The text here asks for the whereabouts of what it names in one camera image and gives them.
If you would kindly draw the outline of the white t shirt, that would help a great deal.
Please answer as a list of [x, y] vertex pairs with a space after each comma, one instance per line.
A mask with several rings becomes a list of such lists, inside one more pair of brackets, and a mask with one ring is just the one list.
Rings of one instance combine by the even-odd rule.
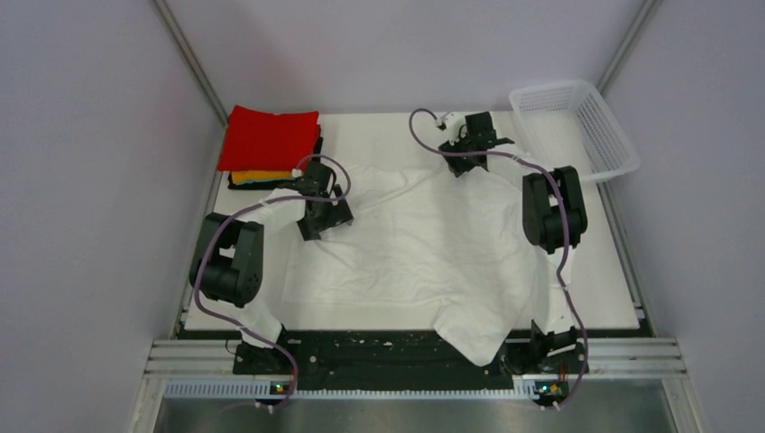
[[353, 222], [290, 249], [282, 299], [347, 307], [438, 305], [432, 326], [484, 366], [534, 292], [556, 285], [558, 254], [522, 230], [519, 185], [473, 170], [350, 170]]

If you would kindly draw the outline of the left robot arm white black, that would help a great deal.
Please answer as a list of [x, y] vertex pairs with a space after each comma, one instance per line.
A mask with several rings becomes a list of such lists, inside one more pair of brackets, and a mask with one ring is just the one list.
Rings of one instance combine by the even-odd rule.
[[207, 307], [203, 299], [223, 302], [239, 311], [257, 300], [264, 279], [265, 240], [284, 226], [296, 224], [302, 239], [317, 241], [328, 229], [350, 225], [354, 219], [347, 202], [351, 178], [338, 161], [311, 154], [298, 162], [295, 178], [249, 207], [233, 214], [210, 213], [198, 233], [189, 283], [198, 310], [234, 326], [250, 342], [260, 343], [255, 362], [277, 373], [288, 364], [289, 348], [277, 339], [282, 325], [267, 323], [265, 334], [242, 319]]

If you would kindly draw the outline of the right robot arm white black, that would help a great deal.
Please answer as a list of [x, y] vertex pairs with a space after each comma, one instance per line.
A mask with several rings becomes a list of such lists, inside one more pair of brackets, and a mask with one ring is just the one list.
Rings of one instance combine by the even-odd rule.
[[471, 169], [488, 167], [488, 158], [504, 157], [530, 170], [521, 178], [521, 222], [526, 239], [553, 259], [555, 280], [565, 300], [572, 326], [587, 336], [584, 323], [569, 290], [570, 268], [575, 249], [588, 228], [588, 216], [580, 178], [572, 166], [548, 169], [518, 153], [501, 151], [515, 141], [496, 132], [490, 113], [467, 115], [463, 120], [454, 112], [434, 115], [438, 130], [453, 130], [455, 138], [440, 144], [437, 153], [457, 177]]

